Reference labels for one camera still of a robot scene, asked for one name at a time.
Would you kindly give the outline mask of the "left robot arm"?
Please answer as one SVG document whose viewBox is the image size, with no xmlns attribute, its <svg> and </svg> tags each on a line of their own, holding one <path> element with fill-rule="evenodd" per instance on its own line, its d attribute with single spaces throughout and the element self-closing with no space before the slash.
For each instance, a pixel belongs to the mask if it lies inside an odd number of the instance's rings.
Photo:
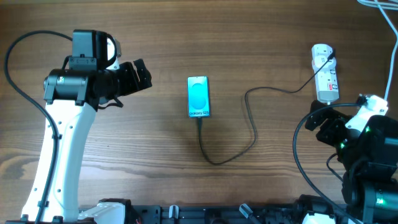
<svg viewBox="0 0 398 224">
<path fill-rule="evenodd" d="M 141 59 L 119 63 L 120 46 L 110 34 L 74 30 L 72 54 L 44 80 L 39 111 L 46 128 L 32 190 L 20 223 L 137 223 L 131 201 L 106 198 L 81 212 L 78 183 L 86 139 L 99 110 L 122 107 L 120 97 L 152 86 Z"/>
</svg>

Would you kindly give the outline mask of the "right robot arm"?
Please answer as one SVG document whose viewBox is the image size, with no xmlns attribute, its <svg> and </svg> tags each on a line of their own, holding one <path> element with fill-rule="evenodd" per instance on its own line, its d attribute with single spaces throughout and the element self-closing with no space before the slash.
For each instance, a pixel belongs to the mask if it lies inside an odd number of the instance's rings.
<svg viewBox="0 0 398 224">
<path fill-rule="evenodd" d="M 397 223 L 397 121 L 383 115 L 372 115 L 352 132 L 350 116 L 317 100 L 295 129 L 292 150 L 303 178 L 335 210 L 355 223 Z M 341 193 L 346 203 L 342 208 L 320 191 L 305 173 L 297 154 L 300 128 L 319 128 L 319 141 L 336 149 L 338 161 L 346 172 Z"/>
</svg>

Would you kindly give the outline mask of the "Galaxy smartphone cyan screen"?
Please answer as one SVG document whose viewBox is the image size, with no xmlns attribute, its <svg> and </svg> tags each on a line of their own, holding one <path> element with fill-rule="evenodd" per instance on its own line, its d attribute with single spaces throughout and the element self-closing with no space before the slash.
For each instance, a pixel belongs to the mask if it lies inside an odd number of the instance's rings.
<svg viewBox="0 0 398 224">
<path fill-rule="evenodd" d="M 210 116 L 210 94 L 208 77 L 188 77 L 188 116 L 201 118 Z"/>
</svg>

